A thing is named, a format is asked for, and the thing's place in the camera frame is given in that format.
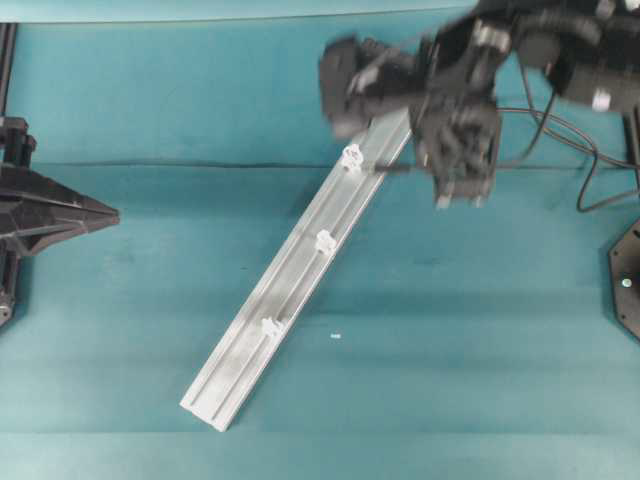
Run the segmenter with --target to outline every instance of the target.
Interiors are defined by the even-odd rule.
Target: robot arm
[[[323,110],[339,138],[408,107],[416,164],[436,201],[483,202],[500,137],[495,76],[514,51],[556,95],[627,113],[640,98],[640,11],[634,0],[481,0],[414,55],[367,39],[339,40],[320,61]]]

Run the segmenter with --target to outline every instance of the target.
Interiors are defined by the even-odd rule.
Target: wire
[[[502,168],[515,168],[531,156],[536,146],[540,142],[540,139],[542,138],[542,134],[546,129],[547,123],[549,122],[549,119],[552,116],[551,110],[553,110],[553,106],[556,103],[556,98],[557,98],[557,95],[555,92],[553,92],[553,94],[551,95],[551,98],[549,99],[549,103],[547,103],[547,108],[542,114],[542,120],[538,122],[538,117],[536,115],[536,122],[538,122],[538,129],[536,130],[536,133],[533,136],[533,139],[529,143],[529,146],[526,148],[526,150],[522,152],[520,155],[518,155],[516,158],[508,162],[506,165],[502,165]]]
[[[536,109],[530,109],[530,108],[500,108],[499,109],[500,112],[502,113],[518,113],[518,114],[530,114],[533,115],[536,118],[536,121],[539,120],[539,117],[541,117],[542,115],[544,115],[544,112],[541,112],[539,110]],[[582,138],[588,145],[589,145],[589,149],[588,151],[593,155],[593,163],[591,164],[591,169],[589,170],[589,174],[587,175],[587,178],[585,179],[584,183],[582,184],[582,187],[580,188],[580,194],[578,195],[578,201],[576,204],[576,208],[578,209],[578,211],[580,213],[590,213],[590,212],[594,212],[596,210],[600,210],[602,208],[605,207],[609,207],[611,205],[614,205],[618,202],[620,202],[621,200],[624,200],[626,198],[630,198],[630,197],[634,197],[637,195],[640,195],[640,189],[636,189],[636,190],[630,190],[628,192],[624,192],[624,193],[620,193],[618,195],[614,195],[611,197],[607,197],[603,200],[600,200],[592,205],[589,206],[584,206],[584,199],[586,197],[587,191],[589,190],[589,187],[591,186],[592,182],[593,182],[593,177],[595,176],[595,173],[598,169],[598,162],[600,160],[602,160],[602,154],[600,154],[599,150],[598,150],[598,146],[596,145],[595,141],[589,136],[587,135],[585,132],[583,132],[582,130],[580,130],[578,127],[572,125],[571,123],[567,122],[566,120],[557,117],[555,115],[549,115],[549,119],[562,125],[563,127],[567,128],[568,130],[571,130],[572,132],[574,132],[576,135],[578,135],[580,138]]]
[[[527,96],[527,104],[529,105],[529,109],[531,109],[532,111],[535,110],[534,107],[534,102],[533,102],[533,95],[531,93],[531,85],[529,84],[529,77],[527,75],[527,70],[525,68],[525,66],[521,63],[518,62],[519,66],[520,66],[520,76],[522,77],[522,84],[524,85],[524,90]],[[536,123],[540,123],[538,116],[532,114],[534,120],[536,121]],[[569,130],[573,131],[574,133],[577,133],[576,128],[577,127],[573,127],[567,124],[563,124],[563,127],[568,128]],[[552,137],[553,139],[564,143],[565,145],[569,145],[570,147],[575,148],[576,150],[580,150],[581,152],[584,153],[588,153],[588,154],[593,154],[593,148],[588,148],[584,145],[581,145],[577,142],[574,142],[573,140],[571,140],[570,138],[565,137],[564,135],[550,129],[550,128],[545,128],[544,133],[546,133],[547,135],[549,135],[550,137]],[[598,152],[598,155],[600,157],[600,160],[609,163],[611,165],[615,165],[617,167],[621,167],[621,168],[628,168],[628,169],[632,169],[632,170],[640,170],[640,166],[638,165],[630,165],[629,163],[623,162],[622,160],[617,160],[609,155],[605,155],[602,152]]]

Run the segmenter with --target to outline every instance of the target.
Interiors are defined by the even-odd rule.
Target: white plastic clip
[[[362,170],[364,163],[364,155],[360,151],[360,145],[352,143],[342,151],[340,164],[350,172],[359,172]]]
[[[338,242],[331,236],[327,230],[322,230],[316,236],[316,250],[321,251],[326,256],[331,256],[336,253],[338,248]]]
[[[278,320],[274,320],[273,318],[263,318],[262,319],[262,333],[264,333],[267,337],[277,338],[284,331],[284,325],[282,322]]]

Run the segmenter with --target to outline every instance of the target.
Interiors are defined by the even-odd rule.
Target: teal cloth
[[[475,0],[4,0],[0,21],[175,22],[470,8]]]
[[[606,262],[637,200],[577,214],[585,156],[547,139],[480,210],[389,177],[231,429],[178,406],[341,148],[322,44],[454,13],[21,29],[9,109],[34,168],[122,224],[26,262],[0,330],[0,478],[638,477],[640,343]],[[624,152],[619,119],[559,111]],[[509,117],[504,159],[533,130]],[[634,186],[606,170],[591,198]]]

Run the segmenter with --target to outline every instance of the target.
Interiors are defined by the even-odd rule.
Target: aluminum extrusion rail
[[[353,139],[180,405],[225,431],[411,136],[406,109]]]

